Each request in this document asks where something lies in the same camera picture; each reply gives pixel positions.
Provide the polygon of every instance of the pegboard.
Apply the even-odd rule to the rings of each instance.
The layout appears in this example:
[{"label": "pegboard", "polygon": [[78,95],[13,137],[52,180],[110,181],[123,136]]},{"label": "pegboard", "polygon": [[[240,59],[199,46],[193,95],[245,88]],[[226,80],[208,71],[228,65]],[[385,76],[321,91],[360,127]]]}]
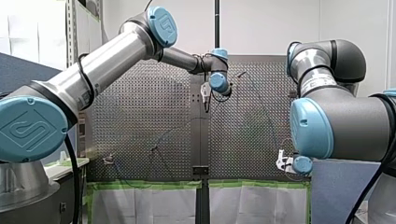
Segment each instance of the pegboard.
[{"label": "pegboard", "polygon": [[232,97],[212,101],[210,178],[283,179],[275,162],[280,147],[292,152],[289,94],[295,89],[286,76],[285,57],[233,56],[229,74]]},{"label": "pegboard", "polygon": [[89,115],[89,180],[191,179],[189,97],[190,75],[164,63],[138,63],[114,82]]},{"label": "pegboard", "polygon": [[[295,89],[284,62],[284,56],[232,56],[233,95],[220,104],[212,99],[209,115],[191,88],[197,78],[164,63],[138,63],[88,113],[89,181],[192,179],[197,155],[210,178],[284,180],[275,162],[281,142],[290,138],[288,95]],[[197,111],[205,122],[191,121]],[[290,153],[290,141],[284,145]],[[104,165],[109,154],[115,164]]]}]

